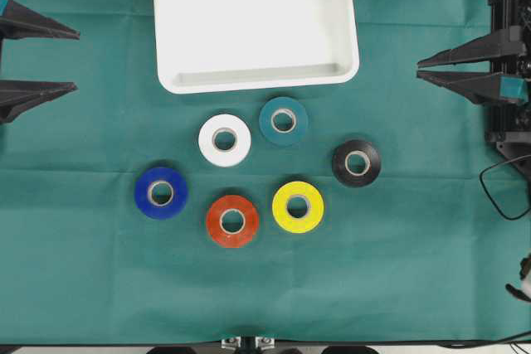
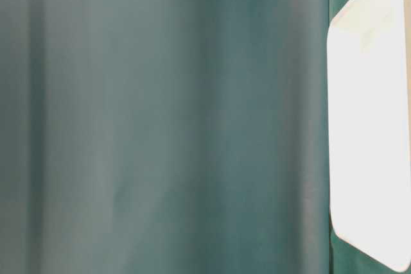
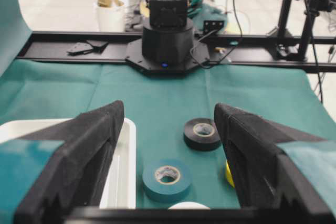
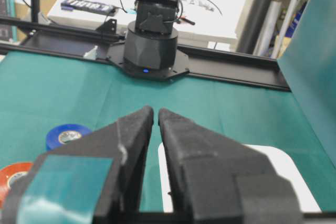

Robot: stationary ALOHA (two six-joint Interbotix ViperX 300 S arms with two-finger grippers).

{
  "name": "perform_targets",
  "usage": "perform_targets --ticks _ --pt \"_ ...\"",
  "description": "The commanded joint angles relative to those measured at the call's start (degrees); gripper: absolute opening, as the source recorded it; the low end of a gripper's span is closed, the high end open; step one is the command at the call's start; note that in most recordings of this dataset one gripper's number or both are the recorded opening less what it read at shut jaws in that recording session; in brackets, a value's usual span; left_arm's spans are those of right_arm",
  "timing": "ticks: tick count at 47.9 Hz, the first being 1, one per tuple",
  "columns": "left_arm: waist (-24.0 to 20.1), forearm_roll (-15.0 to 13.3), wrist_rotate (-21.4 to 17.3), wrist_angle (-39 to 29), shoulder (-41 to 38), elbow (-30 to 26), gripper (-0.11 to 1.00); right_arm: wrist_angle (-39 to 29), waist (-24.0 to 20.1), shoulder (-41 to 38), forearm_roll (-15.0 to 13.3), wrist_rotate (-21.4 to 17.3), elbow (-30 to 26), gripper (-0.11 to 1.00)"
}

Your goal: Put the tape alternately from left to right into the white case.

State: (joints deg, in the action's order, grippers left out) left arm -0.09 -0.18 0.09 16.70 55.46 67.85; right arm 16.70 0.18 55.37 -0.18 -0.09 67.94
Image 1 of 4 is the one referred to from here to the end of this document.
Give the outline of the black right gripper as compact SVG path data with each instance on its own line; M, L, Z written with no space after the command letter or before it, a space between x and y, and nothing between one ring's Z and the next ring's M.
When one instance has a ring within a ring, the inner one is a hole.
M488 0L490 34L421 60L418 67L456 65L481 61L491 72L419 70L417 78L446 88L472 104L489 106L485 141L520 172L530 170L530 0ZM517 29L524 52L517 55Z

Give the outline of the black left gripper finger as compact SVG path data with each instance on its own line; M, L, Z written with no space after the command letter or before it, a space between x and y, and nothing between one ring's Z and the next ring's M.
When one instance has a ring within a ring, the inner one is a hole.
M1 123L11 123L29 109L75 90L73 82L1 80Z
M80 33L14 0L1 0L1 38L27 37L79 40Z

